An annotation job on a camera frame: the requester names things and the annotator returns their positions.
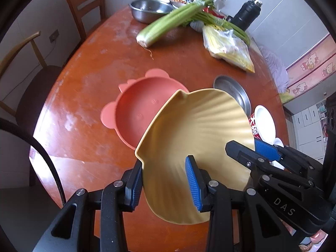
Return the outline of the yellow shell-shaped plate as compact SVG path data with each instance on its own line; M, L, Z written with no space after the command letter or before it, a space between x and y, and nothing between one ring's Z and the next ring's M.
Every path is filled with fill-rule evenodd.
M200 89L176 91L143 134L135 155L142 162L147 204L159 218L192 225L209 220L193 203L185 171L192 155L199 168L227 188L243 190L250 171L226 154L236 141L254 148L252 130L242 107L228 93Z

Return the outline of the shallow steel pan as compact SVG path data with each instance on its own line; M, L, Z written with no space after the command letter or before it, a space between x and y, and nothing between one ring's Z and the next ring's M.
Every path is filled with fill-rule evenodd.
M244 88L233 78L221 75L214 79L213 87L231 95L245 111L247 117L252 113L251 102Z

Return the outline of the orange bear-shaped plate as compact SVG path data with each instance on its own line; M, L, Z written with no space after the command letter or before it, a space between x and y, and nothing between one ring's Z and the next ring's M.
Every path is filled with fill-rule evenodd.
M102 124L116 131L129 148L135 149L157 112L177 91L188 89L159 68L144 77L129 79L118 86L120 94L106 104L100 114Z

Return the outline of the white bowl red pattern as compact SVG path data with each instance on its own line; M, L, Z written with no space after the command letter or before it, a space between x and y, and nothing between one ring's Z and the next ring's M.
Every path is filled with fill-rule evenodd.
M255 138L273 145L276 138L276 127L266 107L257 105L249 118L249 124Z

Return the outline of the white cabinet shelf unit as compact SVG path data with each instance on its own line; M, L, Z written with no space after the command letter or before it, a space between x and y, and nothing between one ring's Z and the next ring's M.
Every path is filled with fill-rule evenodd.
M326 100L294 114L291 118L294 125L296 149L322 164L328 138Z

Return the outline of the pink clothes pile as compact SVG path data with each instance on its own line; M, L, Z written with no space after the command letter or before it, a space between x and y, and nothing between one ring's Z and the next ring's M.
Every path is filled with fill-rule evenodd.
M289 78L284 63L268 48L259 46L259 49L272 74L278 93L285 93L289 84Z

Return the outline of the Hello Kitty pink curtain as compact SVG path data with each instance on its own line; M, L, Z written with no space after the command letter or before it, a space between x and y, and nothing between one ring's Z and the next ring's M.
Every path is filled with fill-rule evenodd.
M335 73L335 41L331 35L321 40L287 69L289 83L280 94L283 104L312 89Z

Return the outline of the yellow noodles plastic bag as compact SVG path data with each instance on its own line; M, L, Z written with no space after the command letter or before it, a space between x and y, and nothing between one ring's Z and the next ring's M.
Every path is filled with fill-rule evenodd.
M233 30L218 30L206 25L202 28L203 44L213 58L222 59L246 72L255 73L255 67L243 40Z

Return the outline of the white foam net fruit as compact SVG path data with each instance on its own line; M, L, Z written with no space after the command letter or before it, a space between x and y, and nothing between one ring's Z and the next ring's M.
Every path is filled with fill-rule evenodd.
M197 33L202 33L203 27L205 26L205 24L202 21L192 21L190 22L189 25Z

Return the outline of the black thermos flask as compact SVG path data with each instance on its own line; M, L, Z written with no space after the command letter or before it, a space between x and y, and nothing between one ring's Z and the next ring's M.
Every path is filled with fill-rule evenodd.
M250 0L245 2L241 9L231 19L231 23L246 31L252 22L260 15L262 2L260 0Z

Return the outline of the red plastic bag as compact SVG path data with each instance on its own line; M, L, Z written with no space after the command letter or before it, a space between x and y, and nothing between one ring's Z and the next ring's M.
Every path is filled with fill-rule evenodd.
M203 9L203 11L220 19L227 19L227 16L224 13L221 13L219 10L217 10L214 6L207 6Z

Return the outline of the long celery bunch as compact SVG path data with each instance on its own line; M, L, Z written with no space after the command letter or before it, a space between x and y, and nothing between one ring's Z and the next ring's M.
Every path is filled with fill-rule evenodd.
M173 10L142 29L136 36L137 43L143 48L149 48L163 35L182 25L212 3L213 0L196 0Z

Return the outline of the steel basin at back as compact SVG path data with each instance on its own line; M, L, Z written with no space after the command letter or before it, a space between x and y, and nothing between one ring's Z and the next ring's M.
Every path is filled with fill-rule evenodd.
M133 18L144 24L151 24L174 10L171 4L158 0L135 0L129 7Z

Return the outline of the brown slatted wooden chair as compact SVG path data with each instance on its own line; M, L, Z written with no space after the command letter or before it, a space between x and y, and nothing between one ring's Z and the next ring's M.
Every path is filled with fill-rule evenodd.
M81 43L83 43L94 30L106 21L105 0L66 0L66 2L74 18ZM86 32L83 17L94 9L99 9L100 21Z

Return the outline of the low wall socket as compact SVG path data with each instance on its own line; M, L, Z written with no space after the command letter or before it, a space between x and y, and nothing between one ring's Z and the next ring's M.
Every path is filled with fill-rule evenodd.
M59 31L58 29L56 29L50 36L49 36L49 40L51 43L53 43L59 36Z

